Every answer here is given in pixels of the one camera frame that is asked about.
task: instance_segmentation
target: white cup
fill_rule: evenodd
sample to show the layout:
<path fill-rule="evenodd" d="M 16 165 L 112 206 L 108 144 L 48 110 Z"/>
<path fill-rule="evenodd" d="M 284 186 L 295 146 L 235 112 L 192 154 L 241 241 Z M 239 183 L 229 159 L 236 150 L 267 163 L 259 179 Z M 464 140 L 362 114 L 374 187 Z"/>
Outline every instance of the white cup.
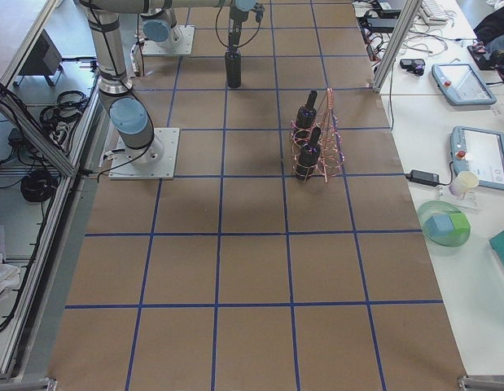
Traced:
<path fill-rule="evenodd" d="M 480 184 L 478 176 L 471 171 L 461 171 L 449 185 L 449 190 L 453 196 L 463 198 L 465 193 L 474 189 Z"/>

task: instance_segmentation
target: wine bottle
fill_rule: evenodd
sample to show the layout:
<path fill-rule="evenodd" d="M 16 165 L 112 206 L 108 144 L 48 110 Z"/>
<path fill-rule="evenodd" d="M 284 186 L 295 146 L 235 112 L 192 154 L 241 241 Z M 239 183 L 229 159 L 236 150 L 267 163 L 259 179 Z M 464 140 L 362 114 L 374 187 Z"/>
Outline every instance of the wine bottle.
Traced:
<path fill-rule="evenodd" d="M 225 53 L 226 82 L 230 88 L 241 86 L 241 54 L 238 50 Z"/>
<path fill-rule="evenodd" d="M 311 132 L 311 136 L 309 136 L 309 141 L 300 148 L 300 154 L 295 168 L 295 178 L 301 181 L 305 181 L 309 178 L 315 170 L 315 165 L 318 163 L 318 157 L 321 151 L 320 145 L 318 145 L 320 133 L 320 128 L 315 126 Z"/>
<path fill-rule="evenodd" d="M 317 110 L 315 110 L 315 100 L 317 100 L 317 91 L 311 90 L 308 96 L 308 101 L 306 104 L 300 106 L 297 112 L 297 118 L 295 120 L 295 129 L 293 130 L 293 138 L 296 143 L 302 145 L 305 139 L 309 136 L 309 131 L 306 129 L 311 128 L 313 121 L 315 121 L 315 116 L 317 115 Z"/>

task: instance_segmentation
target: copper wire bottle holder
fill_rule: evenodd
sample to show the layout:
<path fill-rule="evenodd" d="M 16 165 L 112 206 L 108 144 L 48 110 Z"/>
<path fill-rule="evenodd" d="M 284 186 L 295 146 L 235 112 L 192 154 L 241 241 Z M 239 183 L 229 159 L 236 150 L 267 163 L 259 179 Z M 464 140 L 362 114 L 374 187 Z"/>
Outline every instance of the copper wire bottle holder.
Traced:
<path fill-rule="evenodd" d="M 309 129 L 300 129 L 295 125 L 295 121 L 291 121 L 291 159 L 293 165 L 292 172 L 295 173 L 300 147 L 308 142 L 309 136 L 315 126 L 320 127 L 322 133 L 318 141 L 321 148 L 321 153 L 316 165 L 312 167 L 304 167 L 306 172 L 305 180 L 313 175 L 322 175 L 326 183 L 331 177 L 342 173 L 344 165 L 344 154 L 340 150 L 342 139 L 338 131 L 338 119 L 334 114 L 333 107 L 335 104 L 335 95 L 332 88 L 328 88 L 326 97 L 324 97 L 318 106 L 315 122 Z"/>

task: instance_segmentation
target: keyboard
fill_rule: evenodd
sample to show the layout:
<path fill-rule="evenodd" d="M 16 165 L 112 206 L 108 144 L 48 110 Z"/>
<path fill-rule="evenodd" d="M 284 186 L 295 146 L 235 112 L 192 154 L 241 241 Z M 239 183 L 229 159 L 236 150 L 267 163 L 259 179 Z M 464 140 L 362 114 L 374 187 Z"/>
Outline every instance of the keyboard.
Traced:
<path fill-rule="evenodd" d="M 426 24 L 447 24 L 450 18 L 436 0 L 422 0 L 419 15 Z"/>

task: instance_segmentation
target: green bowl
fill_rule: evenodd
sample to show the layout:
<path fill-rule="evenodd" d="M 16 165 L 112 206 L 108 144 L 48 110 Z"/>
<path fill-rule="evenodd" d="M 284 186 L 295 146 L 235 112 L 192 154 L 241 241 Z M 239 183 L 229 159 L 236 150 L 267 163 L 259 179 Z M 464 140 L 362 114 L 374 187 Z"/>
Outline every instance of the green bowl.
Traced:
<path fill-rule="evenodd" d="M 460 209 L 444 201 L 428 201 L 418 208 L 423 234 L 436 244 L 461 246 L 471 235 L 471 225 Z"/>

